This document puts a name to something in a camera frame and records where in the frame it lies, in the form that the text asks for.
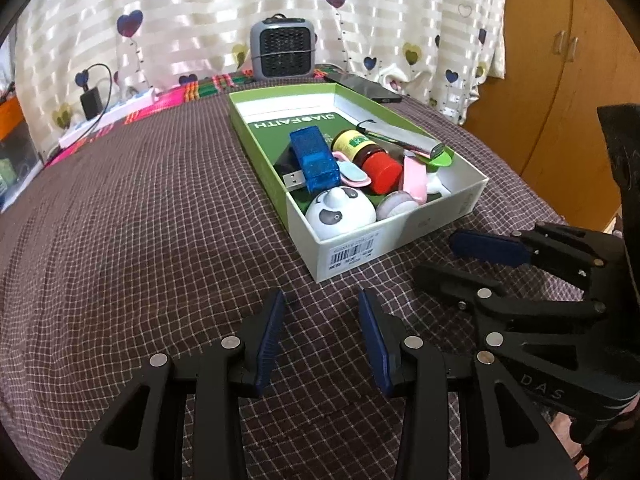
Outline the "colourful striped cloth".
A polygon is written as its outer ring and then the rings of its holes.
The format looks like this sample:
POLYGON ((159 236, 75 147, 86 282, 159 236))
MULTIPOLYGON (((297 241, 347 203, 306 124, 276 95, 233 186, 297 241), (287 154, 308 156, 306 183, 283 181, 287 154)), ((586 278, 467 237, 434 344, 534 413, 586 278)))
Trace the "colourful striped cloth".
POLYGON ((99 128, 96 132, 88 133, 69 148, 58 147, 46 162, 46 165, 54 165, 71 154, 76 153, 94 138, 105 136, 118 124, 130 125, 137 120, 150 117, 163 110, 170 110, 183 103, 197 101, 221 93, 228 93, 231 90, 244 89, 250 84, 254 84, 254 82, 256 82, 256 79, 253 76, 253 72, 249 68, 246 68, 240 72, 207 77, 199 81, 188 81, 186 84, 179 84, 177 87, 165 92, 158 92, 157 101, 151 106, 140 110, 140 112, 130 114, 126 118, 114 122, 114 124, 99 128))

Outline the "grey mini fan heater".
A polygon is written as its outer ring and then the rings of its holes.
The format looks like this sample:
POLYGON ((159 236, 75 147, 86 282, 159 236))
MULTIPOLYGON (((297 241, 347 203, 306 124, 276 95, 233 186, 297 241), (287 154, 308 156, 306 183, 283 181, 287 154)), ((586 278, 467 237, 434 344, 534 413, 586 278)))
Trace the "grey mini fan heater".
POLYGON ((314 25, 304 18, 277 13, 250 30, 252 69, 258 80, 310 76, 314 72, 314 52, 314 25))

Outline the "heart patterned curtain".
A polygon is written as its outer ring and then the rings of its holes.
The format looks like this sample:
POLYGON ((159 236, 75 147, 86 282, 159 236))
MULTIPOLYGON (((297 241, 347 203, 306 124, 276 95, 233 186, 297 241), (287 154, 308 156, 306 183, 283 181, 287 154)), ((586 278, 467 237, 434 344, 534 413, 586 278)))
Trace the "heart patterned curtain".
POLYGON ((506 71, 506 0, 30 0, 17 20, 15 83, 28 130, 52 150, 75 76, 112 101, 250 64, 250 30, 276 14, 311 22, 319 63, 335 65, 464 122, 478 89, 506 71))

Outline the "small white round case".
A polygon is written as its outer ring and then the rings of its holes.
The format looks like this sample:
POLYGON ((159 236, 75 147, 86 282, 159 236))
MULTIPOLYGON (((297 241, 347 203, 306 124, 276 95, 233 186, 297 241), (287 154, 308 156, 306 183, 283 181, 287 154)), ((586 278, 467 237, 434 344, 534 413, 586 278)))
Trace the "small white round case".
POLYGON ((420 204, 405 191, 395 191, 386 195, 376 207, 376 220, 383 221, 416 210, 420 204))

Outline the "wooden cabinet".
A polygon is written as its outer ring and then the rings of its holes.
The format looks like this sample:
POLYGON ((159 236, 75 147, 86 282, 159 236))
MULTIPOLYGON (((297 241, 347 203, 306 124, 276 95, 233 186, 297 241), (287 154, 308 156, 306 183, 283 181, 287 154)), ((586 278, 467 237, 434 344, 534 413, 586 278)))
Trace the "wooden cabinet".
POLYGON ((573 226, 620 209, 597 109, 639 99, 639 52, 606 0, 506 0, 506 74, 488 78, 465 129, 573 226))

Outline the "black smartphone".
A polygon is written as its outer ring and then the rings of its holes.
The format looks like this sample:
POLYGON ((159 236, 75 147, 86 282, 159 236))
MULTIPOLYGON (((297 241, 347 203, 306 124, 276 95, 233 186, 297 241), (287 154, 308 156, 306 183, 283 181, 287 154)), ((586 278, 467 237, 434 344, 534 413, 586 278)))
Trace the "black smartphone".
POLYGON ((387 104, 399 103, 402 101, 402 96, 400 94, 387 90, 377 82, 367 80, 366 78, 358 75, 326 73, 323 76, 323 79, 325 82, 339 84, 340 86, 359 93, 367 99, 377 103, 387 104))

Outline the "white panda round toy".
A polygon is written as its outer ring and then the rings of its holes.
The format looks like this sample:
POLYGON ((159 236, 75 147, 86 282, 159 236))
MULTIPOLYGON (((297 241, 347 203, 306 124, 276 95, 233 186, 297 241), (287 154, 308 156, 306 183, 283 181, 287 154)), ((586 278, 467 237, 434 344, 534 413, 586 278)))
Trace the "white panda round toy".
POLYGON ((305 217, 319 240, 329 240, 370 226, 376 221, 376 211, 358 188, 341 185, 320 193, 305 217))

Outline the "bright green round disc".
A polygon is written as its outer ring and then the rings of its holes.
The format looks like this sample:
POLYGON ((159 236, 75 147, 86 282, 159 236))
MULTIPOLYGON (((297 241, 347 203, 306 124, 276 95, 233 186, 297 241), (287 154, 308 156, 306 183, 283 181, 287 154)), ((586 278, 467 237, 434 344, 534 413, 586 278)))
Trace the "bright green round disc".
POLYGON ((440 168, 449 167, 452 164, 452 155, 446 146, 443 146, 435 157, 430 157, 420 151, 415 151, 414 154, 416 154, 420 162, 423 162, 427 166, 427 170, 431 172, 438 171, 440 168))

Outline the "black rectangular clip device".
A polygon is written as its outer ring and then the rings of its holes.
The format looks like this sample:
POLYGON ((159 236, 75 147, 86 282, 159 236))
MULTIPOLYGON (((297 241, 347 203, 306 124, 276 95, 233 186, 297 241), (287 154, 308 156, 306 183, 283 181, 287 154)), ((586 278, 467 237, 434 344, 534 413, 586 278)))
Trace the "black rectangular clip device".
POLYGON ((300 170, 299 162, 291 144, 288 144, 282 154, 278 157, 276 162, 273 164, 273 168, 277 171, 279 176, 292 174, 292 172, 300 170))

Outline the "brown checked tablecloth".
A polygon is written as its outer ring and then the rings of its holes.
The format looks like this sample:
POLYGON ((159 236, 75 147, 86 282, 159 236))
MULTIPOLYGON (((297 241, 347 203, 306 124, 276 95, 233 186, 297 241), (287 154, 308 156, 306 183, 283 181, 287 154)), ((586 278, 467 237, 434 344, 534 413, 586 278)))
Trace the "brown checked tablecloth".
POLYGON ((316 283, 245 156, 226 94, 113 129, 44 170, 1 218, 1 421, 56 479, 152 354, 233 333, 272 288, 288 310, 264 396, 242 406, 253 479, 388 479, 401 400, 375 387, 357 316, 383 307, 466 353, 466 315, 417 292, 452 263, 441 229, 316 283))

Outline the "blue USB adapter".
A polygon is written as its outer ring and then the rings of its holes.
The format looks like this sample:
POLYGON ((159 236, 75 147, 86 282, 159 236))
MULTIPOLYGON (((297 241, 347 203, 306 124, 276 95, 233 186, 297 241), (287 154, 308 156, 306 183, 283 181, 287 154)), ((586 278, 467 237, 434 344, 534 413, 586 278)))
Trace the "blue USB adapter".
POLYGON ((288 136, 300 165, 299 171, 281 176, 289 191, 304 186, 310 195, 317 195, 340 185, 340 170, 317 126, 292 131, 288 136))

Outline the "orange lid storage bin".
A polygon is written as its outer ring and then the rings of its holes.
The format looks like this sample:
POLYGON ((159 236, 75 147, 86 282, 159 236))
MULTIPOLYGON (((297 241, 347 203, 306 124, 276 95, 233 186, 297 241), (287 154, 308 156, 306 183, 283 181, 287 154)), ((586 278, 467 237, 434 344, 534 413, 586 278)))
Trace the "orange lid storage bin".
POLYGON ((16 96, 1 104, 1 211, 5 211, 43 170, 16 96))

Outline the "white blue power strip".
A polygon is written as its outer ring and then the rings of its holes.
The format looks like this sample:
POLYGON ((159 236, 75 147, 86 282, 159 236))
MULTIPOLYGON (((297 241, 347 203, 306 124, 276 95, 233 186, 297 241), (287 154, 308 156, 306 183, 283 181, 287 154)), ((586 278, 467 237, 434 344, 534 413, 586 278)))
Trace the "white blue power strip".
POLYGON ((67 132, 58 139, 58 146, 60 148, 69 148, 86 136, 88 131, 96 132, 99 128, 104 128, 126 118, 130 114, 140 112, 140 110, 154 104, 157 101, 157 97, 157 88, 151 88, 145 92, 136 94, 126 102, 116 103, 102 115, 101 119, 93 118, 85 120, 70 127, 67 132))

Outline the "pink green cable winder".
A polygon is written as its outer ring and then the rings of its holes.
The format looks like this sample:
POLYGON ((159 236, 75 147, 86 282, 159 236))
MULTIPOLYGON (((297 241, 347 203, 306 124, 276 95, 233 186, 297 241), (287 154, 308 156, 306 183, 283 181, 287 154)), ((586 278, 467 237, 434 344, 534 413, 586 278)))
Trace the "pink green cable winder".
POLYGON ((370 177, 345 154, 340 151, 332 153, 340 170, 341 182, 351 188, 365 188, 371 184, 370 177))

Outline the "silver lighter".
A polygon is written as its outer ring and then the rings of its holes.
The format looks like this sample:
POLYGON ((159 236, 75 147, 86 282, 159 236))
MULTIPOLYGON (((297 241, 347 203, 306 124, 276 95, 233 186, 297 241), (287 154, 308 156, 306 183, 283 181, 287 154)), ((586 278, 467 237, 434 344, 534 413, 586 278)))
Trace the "silver lighter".
POLYGON ((366 119, 358 122, 356 130, 366 136, 373 136, 378 140, 398 144, 406 150, 421 153, 429 159, 437 158, 445 151, 445 144, 439 140, 412 130, 389 125, 387 122, 366 119))

